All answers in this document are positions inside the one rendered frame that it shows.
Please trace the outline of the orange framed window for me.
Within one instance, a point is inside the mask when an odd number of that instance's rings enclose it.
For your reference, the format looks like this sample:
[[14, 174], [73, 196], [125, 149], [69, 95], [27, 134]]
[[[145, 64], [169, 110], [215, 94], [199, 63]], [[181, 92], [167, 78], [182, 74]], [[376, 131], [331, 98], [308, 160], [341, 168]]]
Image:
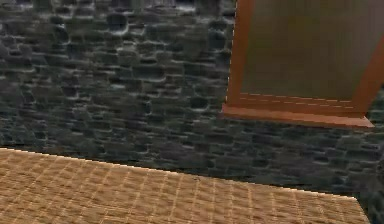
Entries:
[[372, 128], [384, 0], [237, 0], [228, 117]]

